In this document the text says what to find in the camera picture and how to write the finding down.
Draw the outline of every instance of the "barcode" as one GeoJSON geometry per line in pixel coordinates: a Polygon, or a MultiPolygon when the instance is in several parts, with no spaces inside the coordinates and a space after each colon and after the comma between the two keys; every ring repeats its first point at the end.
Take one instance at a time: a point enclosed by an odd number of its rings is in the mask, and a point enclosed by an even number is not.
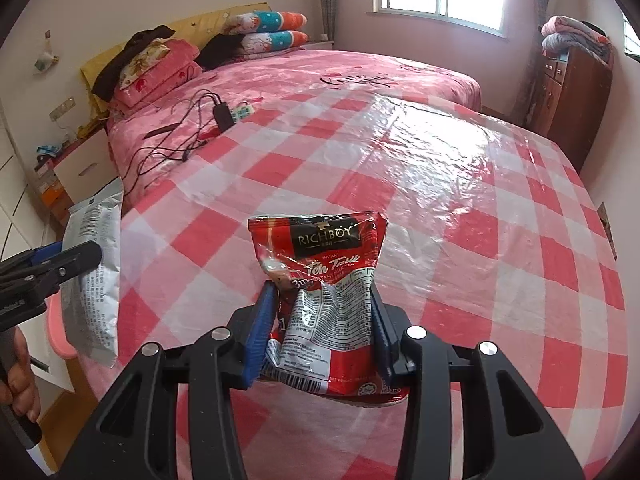
{"type": "Polygon", "coordinates": [[[80,233],[78,236],[95,236],[98,232],[98,219],[100,218],[100,206],[89,209],[82,218],[80,233]]]}
{"type": "Polygon", "coordinates": [[[292,375],[285,370],[278,370],[271,366],[268,362],[265,362],[260,371],[262,375],[270,379],[276,379],[281,383],[285,383],[287,386],[291,386],[297,390],[303,392],[309,392],[311,394],[317,394],[322,390],[322,383],[313,379],[308,379],[299,375],[292,375]]]}

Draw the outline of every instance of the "finger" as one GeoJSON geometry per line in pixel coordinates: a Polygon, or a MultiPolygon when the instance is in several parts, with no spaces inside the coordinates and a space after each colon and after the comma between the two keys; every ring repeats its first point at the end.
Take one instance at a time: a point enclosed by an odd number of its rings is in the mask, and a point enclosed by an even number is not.
{"type": "Polygon", "coordinates": [[[11,405],[17,416],[23,416],[33,407],[35,400],[35,387],[24,390],[20,395],[14,397],[14,403],[11,405]]]}
{"type": "Polygon", "coordinates": [[[26,390],[33,381],[31,380],[31,370],[28,372],[20,364],[15,364],[9,375],[7,376],[7,382],[14,395],[18,395],[26,390]]]}
{"type": "Polygon", "coordinates": [[[31,358],[29,357],[27,340],[25,339],[24,334],[22,333],[22,330],[20,330],[19,327],[15,327],[14,351],[15,351],[15,358],[18,359],[18,362],[21,365],[24,366],[24,365],[30,364],[31,358]]]}
{"type": "Polygon", "coordinates": [[[35,389],[35,396],[33,399],[33,406],[27,412],[27,417],[31,422],[36,422],[38,420],[38,417],[40,416],[40,407],[41,407],[40,393],[38,392],[37,386],[34,385],[34,389],[35,389]]]}
{"type": "Polygon", "coordinates": [[[12,396],[11,390],[9,390],[3,381],[0,381],[0,404],[2,406],[8,406],[12,402],[14,402],[14,396],[12,396]]]}

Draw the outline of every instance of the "dark clothing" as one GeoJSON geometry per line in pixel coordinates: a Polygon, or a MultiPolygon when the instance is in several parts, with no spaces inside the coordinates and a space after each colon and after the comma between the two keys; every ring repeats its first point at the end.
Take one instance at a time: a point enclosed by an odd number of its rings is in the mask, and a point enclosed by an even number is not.
{"type": "Polygon", "coordinates": [[[204,70],[212,70],[219,67],[237,54],[236,51],[240,48],[240,43],[242,43],[243,39],[244,34],[234,36],[218,34],[209,40],[209,43],[200,51],[200,55],[195,61],[204,70]]]}
{"type": "Polygon", "coordinates": [[[166,25],[160,25],[153,30],[142,30],[136,32],[122,51],[114,57],[95,78],[94,87],[91,92],[97,95],[103,101],[111,101],[116,85],[120,80],[120,72],[129,62],[140,52],[145,50],[149,44],[158,38],[163,40],[172,37],[175,30],[171,30],[166,25]]]}

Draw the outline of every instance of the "wooden floor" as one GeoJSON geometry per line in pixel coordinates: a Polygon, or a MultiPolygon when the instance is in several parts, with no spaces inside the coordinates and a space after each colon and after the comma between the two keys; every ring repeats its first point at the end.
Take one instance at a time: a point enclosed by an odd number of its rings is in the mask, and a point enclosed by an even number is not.
{"type": "Polygon", "coordinates": [[[67,361],[66,367],[76,392],[63,392],[40,419],[44,444],[41,448],[47,465],[53,470],[60,468],[80,430],[98,405],[78,360],[67,361]]]}

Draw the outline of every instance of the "checkered tablecloth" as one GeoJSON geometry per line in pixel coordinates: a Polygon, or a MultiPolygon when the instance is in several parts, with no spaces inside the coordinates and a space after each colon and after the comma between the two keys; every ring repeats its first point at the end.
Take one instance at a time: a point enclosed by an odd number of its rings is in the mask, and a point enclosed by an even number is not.
{"type": "MultiPolygon", "coordinates": [[[[295,94],[198,150],[123,220],[120,357],[113,370],[84,360],[90,384],[100,396],[144,342],[191,343],[252,304],[265,276],[249,216],[368,210],[390,221],[385,302],[447,342],[495,341],[592,477],[613,451],[627,360],[602,224],[556,145],[436,98],[295,94]]],[[[394,477],[405,403],[357,408],[273,383],[232,399],[249,478],[394,477]]],[[[178,434],[189,478],[184,392],[178,434]]]]}

